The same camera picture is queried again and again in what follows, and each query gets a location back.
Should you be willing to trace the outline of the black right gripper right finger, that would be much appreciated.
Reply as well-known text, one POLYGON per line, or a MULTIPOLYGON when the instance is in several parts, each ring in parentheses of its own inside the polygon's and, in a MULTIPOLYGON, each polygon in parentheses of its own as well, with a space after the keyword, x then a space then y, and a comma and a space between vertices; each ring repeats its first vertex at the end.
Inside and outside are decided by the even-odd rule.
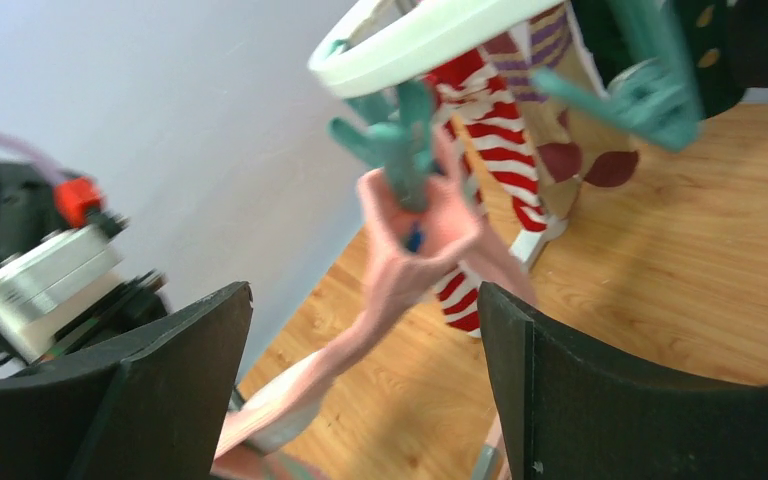
POLYGON ((514 478, 768 479, 768 385, 639 358, 493 283, 478 311, 514 478))

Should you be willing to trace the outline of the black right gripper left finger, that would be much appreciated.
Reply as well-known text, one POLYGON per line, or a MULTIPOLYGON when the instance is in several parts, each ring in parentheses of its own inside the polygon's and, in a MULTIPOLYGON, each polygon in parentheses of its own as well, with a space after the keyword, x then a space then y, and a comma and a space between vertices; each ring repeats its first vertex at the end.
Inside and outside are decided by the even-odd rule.
POLYGON ((0 480, 208 478, 251 316, 233 282, 0 379, 0 480))

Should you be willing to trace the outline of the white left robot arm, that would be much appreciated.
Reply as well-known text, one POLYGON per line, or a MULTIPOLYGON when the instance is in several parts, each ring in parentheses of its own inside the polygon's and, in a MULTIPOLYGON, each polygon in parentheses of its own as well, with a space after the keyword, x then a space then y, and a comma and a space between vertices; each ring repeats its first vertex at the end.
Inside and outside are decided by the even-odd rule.
MULTIPOLYGON (((68 226, 55 205, 52 187, 31 165, 0 161, 0 266, 68 226)), ((165 317, 169 311, 158 291, 162 283, 156 271, 115 281, 110 292, 55 331, 56 351, 71 353, 165 317)), ((0 333, 1 354, 19 356, 0 333)))

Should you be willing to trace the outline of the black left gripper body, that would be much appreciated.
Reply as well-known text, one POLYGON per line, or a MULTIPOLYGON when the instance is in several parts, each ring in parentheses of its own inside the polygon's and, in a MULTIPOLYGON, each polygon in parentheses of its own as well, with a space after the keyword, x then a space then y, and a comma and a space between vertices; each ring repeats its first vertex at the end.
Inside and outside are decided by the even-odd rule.
POLYGON ((40 361, 76 352, 122 333, 147 325, 168 314, 159 290, 166 284, 162 272, 151 270, 116 286, 54 334, 54 344, 40 361))

